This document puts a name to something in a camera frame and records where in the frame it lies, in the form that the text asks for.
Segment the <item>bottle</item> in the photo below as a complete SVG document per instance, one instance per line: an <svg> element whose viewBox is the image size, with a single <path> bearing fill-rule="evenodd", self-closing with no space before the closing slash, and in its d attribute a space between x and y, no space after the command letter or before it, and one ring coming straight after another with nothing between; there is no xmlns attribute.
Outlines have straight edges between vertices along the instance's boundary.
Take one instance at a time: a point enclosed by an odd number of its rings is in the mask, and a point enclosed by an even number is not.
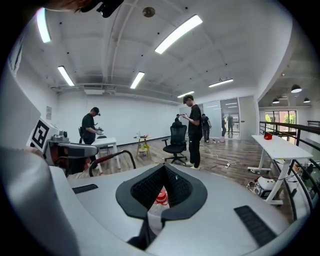
<svg viewBox="0 0 320 256"><path fill-rule="evenodd" d="M162 189L147 213L149 227L155 235L158 235L162 230L161 214L166 209L169 209L168 195Z"/></svg>

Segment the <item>small table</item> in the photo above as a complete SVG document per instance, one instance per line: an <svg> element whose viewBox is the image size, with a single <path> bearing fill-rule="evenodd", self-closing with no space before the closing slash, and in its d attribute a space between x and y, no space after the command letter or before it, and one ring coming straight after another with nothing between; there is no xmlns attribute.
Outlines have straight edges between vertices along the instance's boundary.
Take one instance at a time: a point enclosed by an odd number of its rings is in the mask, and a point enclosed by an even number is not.
<svg viewBox="0 0 320 256"><path fill-rule="evenodd" d="M98 138L91 145L92 146L96 146L99 149L98 154L96 155L96 158L101 158L100 149L104 148L104 147L106 147L108 145L112 145L113 146L113 153L117 153L118 152L117 140L114 137ZM115 159L116 159L116 163L117 163L118 169L121 169L119 156L117 155L115 157ZM102 174L103 172L102 172L102 168L101 168L100 163L98 163L98 167L99 167L100 174Z"/></svg>
<svg viewBox="0 0 320 256"><path fill-rule="evenodd" d="M148 145L148 143L147 143L147 139L149 139L149 138L151 138L151 136L148 136L148 137L145 137L145 138L143 138L143 137L135 137L135 139L139 140L139 141L138 141L138 148L137 148L137 150L136 150L136 157L137 157L137 158L138 158L138 154L139 154L139 153L144 153L144 152L146 152L147 155L150 156L149 145ZM144 140L144 145L147 145L147 148L144 149L144 150L139 149L139 148L140 148L140 141L141 141L141 140Z"/></svg>
<svg viewBox="0 0 320 256"><path fill-rule="evenodd" d="M269 196L265 200L269 204L272 205L282 205L282 200L274 200L276 193L278 192L282 182L287 177L291 161L293 159L309 159L312 158L313 155L298 147L289 141L286 141L278 136L272 136L272 139L267 140L264 138L263 135L252 135L252 137L260 144L263 148L262 156L260 159L259 168L255 167L248 167L251 170L261 170L261 171L269 171L269 168L262 168L262 163L264 161L264 151L268 153L268 155L273 160L282 159L284 160L284 164L281 170L281 173L276 181L272 191L270 192Z"/></svg>

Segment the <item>chair backrest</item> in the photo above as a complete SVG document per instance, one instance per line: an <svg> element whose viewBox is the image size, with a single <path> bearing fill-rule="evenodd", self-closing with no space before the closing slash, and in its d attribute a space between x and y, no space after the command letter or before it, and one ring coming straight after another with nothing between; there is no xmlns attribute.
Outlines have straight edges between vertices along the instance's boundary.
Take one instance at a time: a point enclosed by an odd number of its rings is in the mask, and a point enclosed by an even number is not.
<svg viewBox="0 0 320 256"><path fill-rule="evenodd" d="M83 131L83 129L82 129L82 126L80 126L80 127L78 128L78 130L79 130L79 135L80 135L79 144L82 144L82 135L84 134L84 131Z"/></svg>
<svg viewBox="0 0 320 256"><path fill-rule="evenodd" d="M186 138L187 126L182 125L181 122L174 122L170 127L171 131L171 141L172 145L183 145L183 141Z"/></svg>

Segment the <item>black mesh office chair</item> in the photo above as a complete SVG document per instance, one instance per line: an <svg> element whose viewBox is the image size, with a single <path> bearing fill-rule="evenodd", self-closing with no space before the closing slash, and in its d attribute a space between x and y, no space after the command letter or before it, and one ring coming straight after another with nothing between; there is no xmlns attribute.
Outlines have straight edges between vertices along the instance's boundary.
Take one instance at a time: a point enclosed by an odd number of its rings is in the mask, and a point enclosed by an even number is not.
<svg viewBox="0 0 320 256"><path fill-rule="evenodd" d="M78 128L79 130L79 135L80 135L80 140L79 140L79 144L82 144L82 134L84 134L82 126Z"/></svg>
<svg viewBox="0 0 320 256"><path fill-rule="evenodd" d="M167 157L164 161L168 159L172 159L171 164L173 164L176 160L180 161L184 165L186 164L182 159L187 160L187 157L182 154L182 151L187 150L187 141L185 140L187 126L182 125L181 122L174 122L170 127L171 131L171 141L170 145L167 144L167 138L163 139L162 141L165 142L165 147L163 151L173 154L172 157Z"/></svg>

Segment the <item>wooden floor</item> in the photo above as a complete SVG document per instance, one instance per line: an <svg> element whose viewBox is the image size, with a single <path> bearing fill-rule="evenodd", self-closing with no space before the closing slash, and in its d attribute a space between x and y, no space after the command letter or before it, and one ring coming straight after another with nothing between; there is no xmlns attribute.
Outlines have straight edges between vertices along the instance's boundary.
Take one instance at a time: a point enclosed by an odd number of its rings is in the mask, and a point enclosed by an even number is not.
<svg viewBox="0 0 320 256"><path fill-rule="evenodd" d="M133 155L137 168L150 164L164 163L164 158L172 157L171 154L163 151L165 143L161 141L161 139L151 140L148 142L148 144L150 146L150 156L143 156L142 153L139 153L138 157L136 158L138 146L137 143L118 146L118 151L124 149L130 151ZM279 173L276 171L272 160L268 157L266 157L263 167L271 168L271 172L269 174L254 174L247 170L247 167L249 166L257 167L259 165L261 153L262 148L255 141L229 139L225 140L224 143L205 144L202 140L200 143L200 169L231 179L244 186L246 186L250 181L254 181L254 179L257 179L261 175L269 178L278 177ZM105 156L107 151L102 151L101 154L102 156ZM188 160L190 159L188 148L187 151L183 152L183 154L188 158ZM228 161L231 163L236 163L236 165L230 165L229 168L225 168L225 165L228 163ZM130 157L126 153L120 155L121 169L118 169L115 158L101 164L103 173L106 175L125 172L133 169ZM70 175L68 179L85 178L88 176L88 172L85 171L83 173ZM283 200L283 205L277 207L277 209L287 218L290 223L292 223L292 208L288 192L284 184L282 184L282 188L280 189L279 197Z"/></svg>

